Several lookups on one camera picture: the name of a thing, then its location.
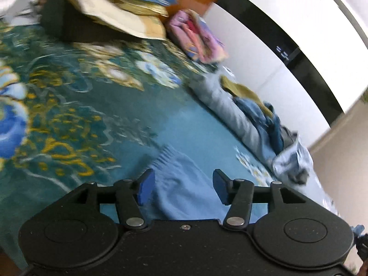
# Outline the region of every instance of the beige wall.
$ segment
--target beige wall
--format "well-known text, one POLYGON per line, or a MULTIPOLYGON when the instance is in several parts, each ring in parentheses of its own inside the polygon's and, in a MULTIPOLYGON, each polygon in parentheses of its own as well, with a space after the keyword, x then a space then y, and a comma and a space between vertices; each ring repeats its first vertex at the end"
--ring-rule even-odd
MULTIPOLYGON (((368 230, 368 104, 358 101, 310 150, 315 171, 350 225, 368 230)), ((361 264, 355 249, 348 262, 361 264)))

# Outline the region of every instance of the folded pink cloth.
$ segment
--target folded pink cloth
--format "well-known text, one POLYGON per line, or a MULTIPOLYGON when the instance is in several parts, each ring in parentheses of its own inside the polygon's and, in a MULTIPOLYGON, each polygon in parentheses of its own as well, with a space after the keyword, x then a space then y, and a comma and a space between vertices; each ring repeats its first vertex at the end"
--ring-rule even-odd
POLYGON ((193 61, 218 63, 227 58, 224 45, 208 29, 198 13, 178 11, 166 26, 168 35, 193 61))

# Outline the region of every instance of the black panel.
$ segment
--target black panel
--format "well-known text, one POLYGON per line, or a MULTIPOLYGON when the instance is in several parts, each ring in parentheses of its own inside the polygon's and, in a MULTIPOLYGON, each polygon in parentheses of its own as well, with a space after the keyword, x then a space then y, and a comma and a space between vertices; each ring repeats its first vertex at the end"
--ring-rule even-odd
POLYGON ((282 60, 315 102, 329 125, 343 113, 339 102, 313 64, 268 15, 249 0, 217 0, 216 4, 251 30, 282 60))

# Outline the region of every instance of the olive green cloth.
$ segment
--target olive green cloth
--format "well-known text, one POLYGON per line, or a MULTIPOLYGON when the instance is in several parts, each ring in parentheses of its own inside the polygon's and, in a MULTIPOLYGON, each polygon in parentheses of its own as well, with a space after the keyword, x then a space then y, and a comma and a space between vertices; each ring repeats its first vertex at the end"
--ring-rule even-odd
POLYGON ((268 117, 273 116, 272 112, 264 105, 264 103, 259 99, 257 94, 255 94, 248 87, 245 87, 242 84, 234 83, 224 75, 221 76, 221 86, 225 91, 229 92, 233 96, 251 99, 258 105, 258 107, 260 107, 260 109, 265 115, 267 115, 268 117))

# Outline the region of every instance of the gray cloth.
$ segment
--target gray cloth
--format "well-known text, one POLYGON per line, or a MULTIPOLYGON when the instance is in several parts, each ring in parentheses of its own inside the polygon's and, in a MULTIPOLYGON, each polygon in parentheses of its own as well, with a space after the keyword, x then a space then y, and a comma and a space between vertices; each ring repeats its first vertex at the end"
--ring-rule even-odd
POLYGON ((313 169, 313 160, 299 140, 297 133, 286 131, 284 136, 287 148, 277 157, 263 158, 262 142, 257 129, 234 104, 231 97, 220 85, 222 69, 207 74, 202 79, 193 80, 190 88, 251 150, 259 161, 270 169, 276 178, 294 190, 304 194, 329 211, 337 214, 330 196, 323 190, 313 169))

